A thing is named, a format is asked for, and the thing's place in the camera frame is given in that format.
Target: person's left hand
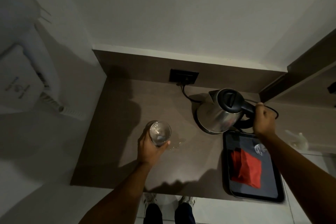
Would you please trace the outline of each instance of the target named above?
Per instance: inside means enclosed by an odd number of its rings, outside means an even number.
[[[157,148],[149,136],[149,130],[143,135],[138,144],[138,158],[140,163],[149,164],[150,167],[154,166],[160,158],[161,154],[166,150],[170,141],[166,141],[164,145]]]

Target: kettle base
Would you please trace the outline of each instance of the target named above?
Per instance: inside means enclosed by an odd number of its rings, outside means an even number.
[[[218,135],[218,134],[222,134],[222,133],[223,133],[223,132],[215,133],[215,132],[212,132],[212,131],[210,131],[210,130],[204,128],[204,127],[202,126],[202,124],[200,123],[200,121],[198,120],[198,117],[197,117],[197,109],[196,109],[196,111],[194,112],[194,120],[195,120],[197,126],[198,126],[203,132],[205,132],[205,133],[207,133],[207,134],[210,134],[210,135]]]

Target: countertop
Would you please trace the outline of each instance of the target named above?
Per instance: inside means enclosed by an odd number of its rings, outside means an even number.
[[[199,100],[210,90],[214,89],[185,88]],[[242,94],[258,100],[257,94]],[[197,105],[175,84],[108,78],[71,184],[115,188],[136,165],[137,141],[146,124],[162,120],[172,128],[171,144],[150,171],[145,190],[241,200],[228,194],[222,183],[222,134],[209,135],[198,128],[193,118]]]

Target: person's left arm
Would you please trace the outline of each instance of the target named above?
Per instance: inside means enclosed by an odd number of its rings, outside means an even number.
[[[135,170],[111,193],[92,207],[79,224],[133,224],[147,175],[169,144],[170,141],[167,141],[157,148],[147,131],[138,144],[138,165]]]

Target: kettle handle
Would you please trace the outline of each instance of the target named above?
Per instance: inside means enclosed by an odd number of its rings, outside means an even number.
[[[243,113],[246,114],[249,119],[247,120],[238,120],[234,127],[236,128],[251,128],[253,127],[254,117],[255,117],[255,106],[250,104],[249,102],[244,101],[241,106]]]

